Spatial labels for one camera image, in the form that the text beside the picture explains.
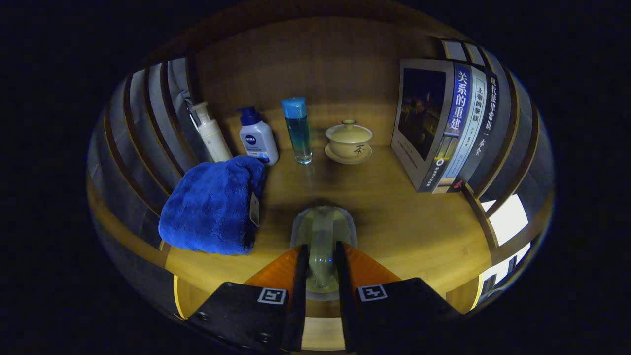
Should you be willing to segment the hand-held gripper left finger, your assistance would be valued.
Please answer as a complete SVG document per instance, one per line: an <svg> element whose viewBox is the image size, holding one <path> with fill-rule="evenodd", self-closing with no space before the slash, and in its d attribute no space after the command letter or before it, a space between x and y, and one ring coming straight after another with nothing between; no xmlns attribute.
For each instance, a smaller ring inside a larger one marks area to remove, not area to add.
<svg viewBox="0 0 631 355"><path fill-rule="evenodd" d="M300 351L308 265L308 246L299 245L244 284L220 285L186 324L231 353Z"/></svg>

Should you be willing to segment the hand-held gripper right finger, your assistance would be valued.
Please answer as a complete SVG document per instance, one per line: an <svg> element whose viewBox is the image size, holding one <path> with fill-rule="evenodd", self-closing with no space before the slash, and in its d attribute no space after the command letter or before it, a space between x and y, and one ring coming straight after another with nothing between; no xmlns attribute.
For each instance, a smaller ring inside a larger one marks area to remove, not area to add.
<svg viewBox="0 0 631 355"><path fill-rule="evenodd" d="M335 265L349 353L421 353L461 320L425 281L403 280L347 243L336 243Z"/></svg>

